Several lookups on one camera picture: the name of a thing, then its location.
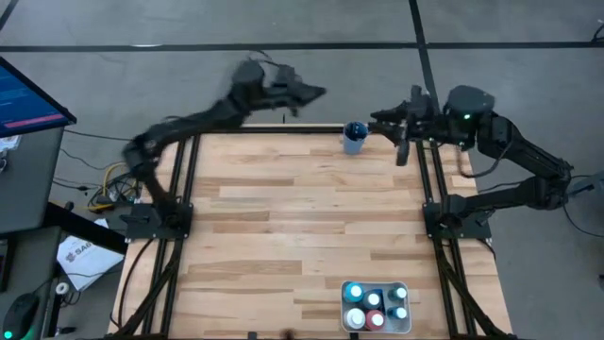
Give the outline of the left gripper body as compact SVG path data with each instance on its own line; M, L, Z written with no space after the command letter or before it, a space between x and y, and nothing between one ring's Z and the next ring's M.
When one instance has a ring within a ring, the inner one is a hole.
M291 116L297 117L301 107L302 92L294 68L279 63L272 63L272 66L277 69L274 78L265 89L265 106L271 110L287 108Z

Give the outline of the white plastic bin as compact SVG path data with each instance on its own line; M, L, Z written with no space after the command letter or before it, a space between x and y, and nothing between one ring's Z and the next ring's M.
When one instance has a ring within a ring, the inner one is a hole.
M364 293L366 291L370 291L370 290L378 290L380 292L381 306L378 310L380 310L385 316L385 326L380 331L368 331L365 328L363 328L361 330L356 330L356 331L348 329L344 324L344 313L345 312L347 312L348 310L350 310L352 308L359 308L359 309L363 310L365 314L369 311L369 310L366 310L363 308L361 301L357 302L357 303L347 303L343 300L344 284L349 281L351 281L351 280L347 280L341 285L341 292L339 293L339 296L341 298L341 311L340 311L341 323L342 323L342 327L344 328L344 330L346 332L349 332L349 333L352 333L352 332L385 333L385 334L400 335L400 334L409 333L411 331L411 303L410 303L411 293L410 293L408 286L402 281L392 281L392 282L356 281L362 285ZM396 286L404 286L408 291L408 295L403 302L393 302L388 299L388 291ZM408 316L403 320L390 319L386 315L386 311L389 308L394 307L394 306L404 307L408 312Z

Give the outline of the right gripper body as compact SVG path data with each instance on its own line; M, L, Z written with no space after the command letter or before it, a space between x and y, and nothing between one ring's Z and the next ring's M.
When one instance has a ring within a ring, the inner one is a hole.
M437 116L432 105L431 97L424 93L419 85L411 86L408 100L401 104L401 123L397 126L398 140L395 143L396 165L406 166L408 163L411 142L434 142L437 146L445 143L445 131L437 127Z

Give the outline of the black computer mouse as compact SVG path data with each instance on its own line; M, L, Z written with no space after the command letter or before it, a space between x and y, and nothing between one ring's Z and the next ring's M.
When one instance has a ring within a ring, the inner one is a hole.
M4 340L22 340L32 327L40 303L35 293L18 296L9 306L0 334Z

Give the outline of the blue plastic cup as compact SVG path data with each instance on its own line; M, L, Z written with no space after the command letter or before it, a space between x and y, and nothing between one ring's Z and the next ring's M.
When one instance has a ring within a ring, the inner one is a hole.
M362 122L349 122L343 129L343 149L347 155L361 153L364 141L369 134L368 127Z

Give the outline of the black aluminium table frame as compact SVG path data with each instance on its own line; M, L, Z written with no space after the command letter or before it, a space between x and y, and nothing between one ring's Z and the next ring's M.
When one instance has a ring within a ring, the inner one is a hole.
M163 188L193 205L181 240L126 239L103 340L516 340L487 239L430 238L423 207L477 188L452 146L395 164L339 125L247 125L169 147ZM349 333L345 281L404 282L411 331Z

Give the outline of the black desk beam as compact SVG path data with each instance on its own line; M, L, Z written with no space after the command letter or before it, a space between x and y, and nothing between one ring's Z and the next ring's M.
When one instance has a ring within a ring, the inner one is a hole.
M44 227L61 227L70 235L122 255L125 255L127 251L124 235L97 225L93 221L51 202L46 205L42 225Z

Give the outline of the monitor with blue screen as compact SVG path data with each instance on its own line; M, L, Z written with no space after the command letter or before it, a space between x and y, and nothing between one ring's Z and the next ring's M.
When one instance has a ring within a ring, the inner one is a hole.
M0 57L0 138L75 125L76 117Z

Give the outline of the white printed paper sheet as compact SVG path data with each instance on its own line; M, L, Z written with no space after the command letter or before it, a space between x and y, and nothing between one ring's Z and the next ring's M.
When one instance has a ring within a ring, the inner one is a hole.
M59 244L57 253L60 267L78 292L86 290L124 257L71 234Z

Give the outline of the teal paint bottle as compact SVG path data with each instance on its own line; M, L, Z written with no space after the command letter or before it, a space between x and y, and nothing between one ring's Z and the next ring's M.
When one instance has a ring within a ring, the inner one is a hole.
M363 287L360 283L349 281L344 284L343 300L347 303L357 303L362 301L364 295Z

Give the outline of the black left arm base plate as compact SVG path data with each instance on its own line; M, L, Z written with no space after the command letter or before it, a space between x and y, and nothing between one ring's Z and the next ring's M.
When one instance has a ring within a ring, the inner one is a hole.
M155 204L140 203L120 219L126 223L126 239L184 239L190 234L193 205L177 203L174 211L162 212Z

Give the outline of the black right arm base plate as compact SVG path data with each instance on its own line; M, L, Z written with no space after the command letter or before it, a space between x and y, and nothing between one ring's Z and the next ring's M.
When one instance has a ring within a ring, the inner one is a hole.
M493 213L494 211L482 211L457 216L442 213L440 203L427 203L423 207L427 235L446 240L491 238L488 219Z

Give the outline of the white paint bottle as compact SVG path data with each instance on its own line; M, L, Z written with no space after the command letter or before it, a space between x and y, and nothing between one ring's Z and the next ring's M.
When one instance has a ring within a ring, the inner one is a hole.
M365 313L359 308L352 308L344 313L344 324L350 330L361 330L365 326Z

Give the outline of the red paint bottle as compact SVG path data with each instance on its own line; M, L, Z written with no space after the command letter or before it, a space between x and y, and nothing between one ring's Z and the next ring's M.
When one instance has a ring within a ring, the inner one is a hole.
M377 309L369 310L365 314L364 328L370 332L378 332L385 326L385 316Z

